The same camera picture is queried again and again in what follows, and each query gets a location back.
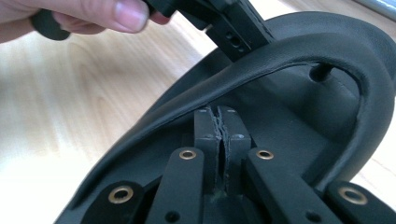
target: saddle shell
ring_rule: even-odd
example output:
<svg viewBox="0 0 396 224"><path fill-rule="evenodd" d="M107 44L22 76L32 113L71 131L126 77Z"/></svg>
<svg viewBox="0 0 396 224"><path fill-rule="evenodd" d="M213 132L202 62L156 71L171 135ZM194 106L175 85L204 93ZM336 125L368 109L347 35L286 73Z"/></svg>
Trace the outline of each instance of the saddle shell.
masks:
<svg viewBox="0 0 396 224"><path fill-rule="evenodd" d="M158 187L171 154L196 147L194 130L204 125L194 123L200 108L210 112L213 150L224 158L232 154L225 139L231 128L218 121L228 108L242 120L249 149L271 151L318 195L329 183L353 177L391 120L395 43L369 23L332 13L293 13L267 24L276 42L235 63L214 50L172 86L96 164L57 223L81 223L115 183L134 182L144 193ZM225 171L217 165L217 175L228 172L223 162ZM238 200L211 197L214 191L205 191L211 200L204 201L204 223L248 223Z"/></svg>

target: screw hole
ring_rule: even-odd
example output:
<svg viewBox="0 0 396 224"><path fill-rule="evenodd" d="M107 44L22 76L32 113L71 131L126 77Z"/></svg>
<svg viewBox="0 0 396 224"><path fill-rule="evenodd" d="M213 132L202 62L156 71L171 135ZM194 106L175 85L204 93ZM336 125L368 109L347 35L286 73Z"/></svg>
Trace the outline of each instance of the screw hole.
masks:
<svg viewBox="0 0 396 224"><path fill-rule="evenodd" d="M178 156L181 158L181 159L183 159L183 160L192 160L192 159L194 159L196 156L197 156L197 154L196 154L196 152L194 152L194 151L192 151L192 150L184 150L184 151L181 151L179 154L178 154Z"/></svg>
<svg viewBox="0 0 396 224"><path fill-rule="evenodd" d="M165 220L169 223L175 223L180 219L180 214L175 211L168 212L165 215Z"/></svg>
<svg viewBox="0 0 396 224"><path fill-rule="evenodd" d="M239 48L241 47L241 40L238 39L237 37L233 36L230 39L231 44L233 45L234 48Z"/></svg>
<svg viewBox="0 0 396 224"><path fill-rule="evenodd" d="M120 186L111 190L108 200L111 203L126 203L134 196L134 191L129 186Z"/></svg>
<svg viewBox="0 0 396 224"><path fill-rule="evenodd" d="M263 160L271 160L274 158L274 154L267 150L260 150L256 153L256 155Z"/></svg>
<svg viewBox="0 0 396 224"><path fill-rule="evenodd" d="M313 211L306 211L305 217L311 222L315 222L315 223L321 222L320 215L318 215L316 212Z"/></svg>
<svg viewBox="0 0 396 224"><path fill-rule="evenodd" d="M364 194L353 188L343 187L338 190L338 193L350 203L365 205L368 202L367 197Z"/></svg>

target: black plastic part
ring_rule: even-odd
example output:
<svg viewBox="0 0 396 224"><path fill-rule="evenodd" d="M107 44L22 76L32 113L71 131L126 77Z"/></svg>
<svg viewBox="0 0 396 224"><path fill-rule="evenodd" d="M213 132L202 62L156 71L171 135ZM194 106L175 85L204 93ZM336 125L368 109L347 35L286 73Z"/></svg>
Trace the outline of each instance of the black plastic part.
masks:
<svg viewBox="0 0 396 224"><path fill-rule="evenodd" d="M33 27L44 37L52 40L66 40L70 33L61 29L61 25L52 17L52 11L41 9L30 18Z"/></svg>
<svg viewBox="0 0 396 224"><path fill-rule="evenodd" d="M225 188L228 195L237 195L242 193L241 163L251 149L251 139L238 112L228 106L218 110L225 148Z"/></svg>
<svg viewBox="0 0 396 224"><path fill-rule="evenodd" d="M194 112L194 146L205 154L204 191L212 193L219 175L219 144L220 133L215 126L216 118L210 107Z"/></svg>
<svg viewBox="0 0 396 224"><path fill-rule="evenodd" d="M261 159L260 153L267 159ZM272 223L341 223L314 190L297 176L279 155L272 159L262 150L247 154L246 174L258 195L247 192L251 200L260 199L273 218Z"/></svg>
<svg viewBox="0 0 396 224"><path fill-rule="evenodd" d="M202 222L204 160L195 147L172 153L145 223Z"/></svg>
<svg viewBox="0 0 396 224"><path fill-rule="evenodd" d="M110 194L114 189L119 187L129 187L132 189L130 192L132 197L126 202L112 203L109 200ZM124 189L120 189L115 195L116 198L122 199L127 196L127 192ZM128 224L134 223L136 217L139 216L139 206L143 202L145 192L143 188L129 181L121 181L109 185L107 188L102 190L90 208L85 213L82 219L82 224Z"/></svg>
<svg viewBox="0 0 396 224"><path fill-rule="evenodd" d="M396 223L395 211L367 189L346 181L331 183L325 200L344 223Z"/></svg>
<svg viewBox="0 0 396 224"><path fill-rule="evenodd" d="M179 10L232 61L274 41L260 14L248 0L148 0L165 16Z"/></svg>

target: black plastic bracket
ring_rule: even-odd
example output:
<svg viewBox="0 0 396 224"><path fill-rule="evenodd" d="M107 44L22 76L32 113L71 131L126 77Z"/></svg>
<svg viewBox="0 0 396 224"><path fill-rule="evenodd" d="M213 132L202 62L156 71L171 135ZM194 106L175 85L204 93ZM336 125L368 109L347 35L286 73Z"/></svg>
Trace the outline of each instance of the black plastic bracket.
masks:
<svg viewBox="0 0 396 224"><path fill-rule="evenodd" d="M204 160L195 147L172 153L145 223L202 223Z"/></svg>
<svg viewBox="0 0 396 224"><path fill-rule="evenodd" d="M264 204L272 223L342 223L310 186L288 170L280 155L253 148L245 168L246 195Z"/></svg>

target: black bicycle saddle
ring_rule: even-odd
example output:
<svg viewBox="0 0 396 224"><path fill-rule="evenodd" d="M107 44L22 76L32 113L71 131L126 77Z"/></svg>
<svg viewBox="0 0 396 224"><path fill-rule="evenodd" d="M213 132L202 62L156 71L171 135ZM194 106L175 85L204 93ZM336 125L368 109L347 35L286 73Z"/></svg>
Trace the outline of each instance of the black bicycle saddle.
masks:
<svg viewBox="0 0 396 224"><path fill-rule="evenodd" d="M56 222L393 223L390 208L345 181L389 126L396 44L332 13L265 27L270 43L237 59L216 49L173 85Z"/></svg>

